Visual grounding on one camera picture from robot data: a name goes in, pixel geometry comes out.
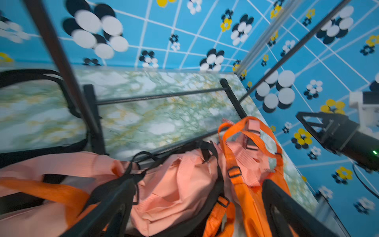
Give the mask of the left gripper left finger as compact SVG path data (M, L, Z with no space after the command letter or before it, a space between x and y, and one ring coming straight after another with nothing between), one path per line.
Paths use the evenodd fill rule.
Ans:
M125 180L97 207L61 236L97 237L106 228L105 237L123 237L135 194L136 187L133 179Z

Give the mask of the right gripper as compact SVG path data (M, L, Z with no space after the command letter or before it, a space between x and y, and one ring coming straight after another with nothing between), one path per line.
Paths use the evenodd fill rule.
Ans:
M359 128L359 124L342 114L299 112L296 118L328 151L342 151Z

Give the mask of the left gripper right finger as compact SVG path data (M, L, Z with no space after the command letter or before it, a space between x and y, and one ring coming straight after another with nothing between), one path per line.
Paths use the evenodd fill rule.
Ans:
M341 222L328 201L320 196L313 214L299 205L271 180L263 183L262 197L274 237L339 237Z

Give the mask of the orange sling bag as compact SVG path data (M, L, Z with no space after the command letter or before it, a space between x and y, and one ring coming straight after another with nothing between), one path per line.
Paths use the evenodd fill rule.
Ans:
M269 180L286 194L290 189L284 178L283 150L279 144L276 152L267 150L261 134L272 140L271 129L256 117L245 117L237 123L224 122L218 132L224 153L220 166L231 183L232 195L242 209L245 232L249 237L272 235L262 198L263 182Z
M84 206L89 200L89 194L68 185L49 184L16 178L1 178L1 186L65 205L65 218L68 227L77 224L98 206L96 203L85 208Z
M222 232L218 233L219 228L222 225L223 218L226 215L227 221L225 223ZM204 229L204 237L232 237L234 234L234 223L235 223L235 205L230 202L229 199L220 195L214 205L210 216L206 221L206 226Z

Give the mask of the black sling bag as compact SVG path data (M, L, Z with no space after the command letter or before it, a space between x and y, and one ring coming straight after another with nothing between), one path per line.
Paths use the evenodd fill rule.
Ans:
M87 135L58 72L1 72L1 167L42 155L83 151Z
M135 161L120 178L95 188L88 205L99 203L127 179L133 179L136 194L130 218L144 237L203 237L206 221L220 195L224 179L218 151L212 143L193 142L144 170Z

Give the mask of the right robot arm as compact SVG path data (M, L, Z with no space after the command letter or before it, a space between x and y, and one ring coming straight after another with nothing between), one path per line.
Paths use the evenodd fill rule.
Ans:
M344 155L366 170L379 170L379 140L364 133L348 116L298 112L296 118L327 151Z

